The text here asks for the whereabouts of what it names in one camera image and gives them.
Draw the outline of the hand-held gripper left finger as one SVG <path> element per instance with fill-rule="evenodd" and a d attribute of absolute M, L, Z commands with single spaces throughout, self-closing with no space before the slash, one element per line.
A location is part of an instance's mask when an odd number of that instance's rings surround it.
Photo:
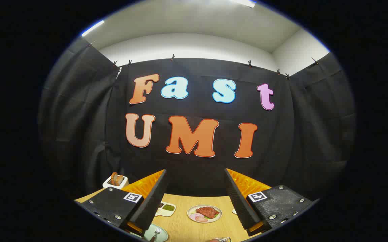
<path fill-rule="evenodd" d="M 167 171 L 163 169 L 123 188 L 104 188 L 80 206 L 107 224 L 143 236 L 166 189 Z"/>

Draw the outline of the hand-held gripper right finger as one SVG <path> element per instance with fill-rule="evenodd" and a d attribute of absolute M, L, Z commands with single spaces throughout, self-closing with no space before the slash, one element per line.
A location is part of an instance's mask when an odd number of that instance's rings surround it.
<path fill-rule="evenodd" d="M 225 168 L 228 196 L 248 236 L 268 232 L 291 222 L 319 202 L 286 185 L 268 186 Z"/>

